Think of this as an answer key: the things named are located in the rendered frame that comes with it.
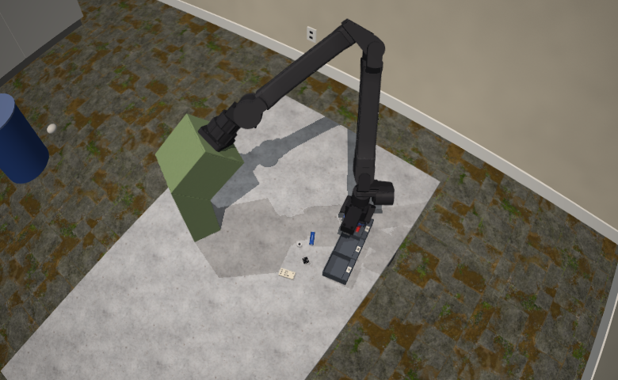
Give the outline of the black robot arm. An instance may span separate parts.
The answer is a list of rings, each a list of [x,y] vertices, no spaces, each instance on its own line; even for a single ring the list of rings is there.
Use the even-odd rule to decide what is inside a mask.
[[[345,19],[330,35],[301,55],[256,93],[244,95],[238,103],[234,102],[228,110],[223,110],[198,130],[217,152],[231,146],[240,128],[257,128],[266,109],[272,108],[284,95],[331,59],[357,43],[363,51],[360,58],[357,140],[353,159],[353,174],[357,185],[353,188],[352,198],[349,197],[346,204],[345,218],[340,229],[348,235],[354,234],[358,221],[364,221],[371,197],[374,205],[393,205],[395,199],[395,189],[391,182],[374,180],[385,45],[374,33],[354,23]],[[351,200],[356,207],[368,206],[356,208],[351,204]]]

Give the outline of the cream domino tile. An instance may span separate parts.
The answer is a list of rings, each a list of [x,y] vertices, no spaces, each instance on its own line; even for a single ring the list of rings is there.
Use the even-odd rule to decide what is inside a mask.
[[[292,271],[289,271],[289,270],[281,268],[280,272],[279,272],[279,276],[283,276],[285,278],[293,279],[294,276],[295,276],[295,272],[292,272]]]

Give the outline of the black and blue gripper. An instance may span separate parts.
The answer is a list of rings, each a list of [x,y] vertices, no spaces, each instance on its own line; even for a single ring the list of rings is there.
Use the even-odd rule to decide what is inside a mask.
[[[352,197],[352,196],[346,196],[345,201],[344,201],[344,203],[343,203],[343,205],[342,205],[342,207],[341,207],[341,210],[340,210],[340,212],[341,212],[341,213],[345,213],[345,207],[346,207],[346,204],[347,204],[347,203],[348,203],[348,201],[349,201],[349,197]],[[352,203],[352,200],[351,200],[351,204],[352,204],[354,207],[356,207],[356,206]],[[370,203],[369,203],[369,204],[370,204]],[[367,206],[368,206],[368,205],[367,205]],[[366,207],[367,207],[367,206],[366,206]],[[356,207],[356,208],[362,209],[362,208],[366,208],[366,207]],[[370,205],[369,205],[369,209],[368,209],[368,213],[367,213],[367,215],[366,215],[366,217],[365,217],[364,221],[361,221],[361,220],[360,220],[360,221],[358,222],[358,224],[360,224],[360,225],[362,225],[362,226],[365,224],[365,222],[367,222],[367,223],[369,224],[369,223],[370,223],[370,221],[371,221],[371,218],[372,218],[372,216],[373,216],[373,213],[374,213],[375,209],[376,209],[376,206],[374,206],[374,205],[370,204]]]

